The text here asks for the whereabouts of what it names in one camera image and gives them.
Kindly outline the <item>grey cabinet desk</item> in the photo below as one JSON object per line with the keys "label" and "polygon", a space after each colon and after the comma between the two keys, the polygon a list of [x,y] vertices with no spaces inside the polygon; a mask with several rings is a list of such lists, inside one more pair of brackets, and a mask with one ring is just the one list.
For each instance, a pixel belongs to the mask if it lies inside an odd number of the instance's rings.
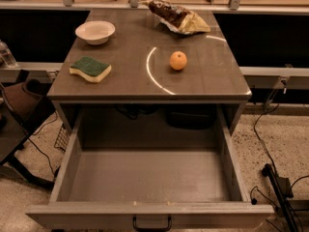
{"label": "grey cabinet desk", "polygon": [[[193,36],[171,32],[147,9],[92,9],[89,21],[113,23],[116,32],[107,43],[90,46],[77,39],[48,93],[63,121],[72,125],[70,103],[218,103],[233,130],[251,97],[219,25],[211,12],[199,15],[211,31]],[[181,71],[170,67],[175,51],[186,55]],[[112,66],[100,83],[70,74],[69,67],[83,56]]]}

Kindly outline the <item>green yellow sponge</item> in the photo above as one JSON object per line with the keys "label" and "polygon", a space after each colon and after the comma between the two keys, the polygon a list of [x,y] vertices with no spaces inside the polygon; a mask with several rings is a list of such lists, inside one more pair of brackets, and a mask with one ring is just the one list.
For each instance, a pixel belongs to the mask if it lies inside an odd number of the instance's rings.
{"label": "green yellow sponge", "polygon": [[111,72],[110,64],[101,63],[95,58],[84,56],[70,66],[70,74],[76,74],[91,83],[100,83]]}

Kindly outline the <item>grey top drawer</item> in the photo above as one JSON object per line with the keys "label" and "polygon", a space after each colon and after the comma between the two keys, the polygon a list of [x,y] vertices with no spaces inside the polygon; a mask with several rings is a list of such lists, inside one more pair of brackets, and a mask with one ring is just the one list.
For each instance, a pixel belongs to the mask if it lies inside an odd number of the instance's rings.
{"label": "grey top drawer", "polygon": [[169,127],[162,112],[129,120],[83,109],[45,205],[26,214],[49,229],[251,228],[270,217],[242,180],[222,115],[206,130]]}

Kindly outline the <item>white ceramic bowl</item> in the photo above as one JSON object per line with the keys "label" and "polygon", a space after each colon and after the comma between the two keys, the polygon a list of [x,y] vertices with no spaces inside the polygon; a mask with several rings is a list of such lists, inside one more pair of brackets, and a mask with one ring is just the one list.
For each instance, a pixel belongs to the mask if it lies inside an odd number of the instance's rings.
{"label": "white ceramic bowl", "polygon": [[115,33],[115,26],[107,21],[89,21],[75,29],[75,35],[90,45],[105,44]]}

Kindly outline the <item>dark side chair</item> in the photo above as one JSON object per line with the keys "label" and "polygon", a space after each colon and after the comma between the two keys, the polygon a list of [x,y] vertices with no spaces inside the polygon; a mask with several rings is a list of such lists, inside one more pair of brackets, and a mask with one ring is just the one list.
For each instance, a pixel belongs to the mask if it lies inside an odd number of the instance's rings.
{"label": "dark side chair", "polygon": [[14,155],[31,135],[55,112],[47,97],[50,83],[41,83],[20,70],[15,83],[1,83],[1,174],[22,178],[32,185],[52,190],[53,181],[33,175]]}

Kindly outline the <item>clear plastic bottle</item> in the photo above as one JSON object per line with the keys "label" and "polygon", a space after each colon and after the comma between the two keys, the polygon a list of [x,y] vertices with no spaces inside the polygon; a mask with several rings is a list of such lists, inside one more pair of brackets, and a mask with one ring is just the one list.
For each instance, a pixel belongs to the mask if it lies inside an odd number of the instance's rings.
{"label": "clear plastic bottle", "polygon": [[4,61],[8,68],[17,67],[15,58],[13,57],[8,46],[3,41],[0,41],[0,58]]}

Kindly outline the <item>brown yellow chip bag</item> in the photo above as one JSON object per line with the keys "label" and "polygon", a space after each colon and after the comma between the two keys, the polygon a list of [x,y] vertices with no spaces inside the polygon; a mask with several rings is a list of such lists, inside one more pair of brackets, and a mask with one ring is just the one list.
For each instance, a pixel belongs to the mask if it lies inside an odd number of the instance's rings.
{"label": "brown yellow chip bag", "polygon": [[211,28],[195,12],[166,0],[147,0],[142,2],[154,16],[172,32],[183,35],[209,33]]}

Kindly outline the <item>black floor stand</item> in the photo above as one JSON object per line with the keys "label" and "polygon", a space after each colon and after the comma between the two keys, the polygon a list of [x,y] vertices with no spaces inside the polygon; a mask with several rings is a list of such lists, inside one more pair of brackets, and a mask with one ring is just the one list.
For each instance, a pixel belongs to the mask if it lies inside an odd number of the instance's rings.
{"label": "black floor stand", "polygon": [[290,232],[300,232],[302,228],[297,212],[308,212],[309,200],[294,200],[293,186],[289,179],[276,174],[269,163],[264,166],[262,175],[270,180],[279,203],[279,211],[285,218]]}

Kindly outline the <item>orange fruit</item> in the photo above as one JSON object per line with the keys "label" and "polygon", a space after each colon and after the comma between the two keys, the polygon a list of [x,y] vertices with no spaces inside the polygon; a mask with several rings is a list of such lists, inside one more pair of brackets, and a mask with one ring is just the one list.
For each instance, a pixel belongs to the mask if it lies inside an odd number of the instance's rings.
{"label": "orange fruit", "polygon": [[181,51],[175,51],[170,56],[170,67],[175,71],[181,71],[187,64],[186,55]]}

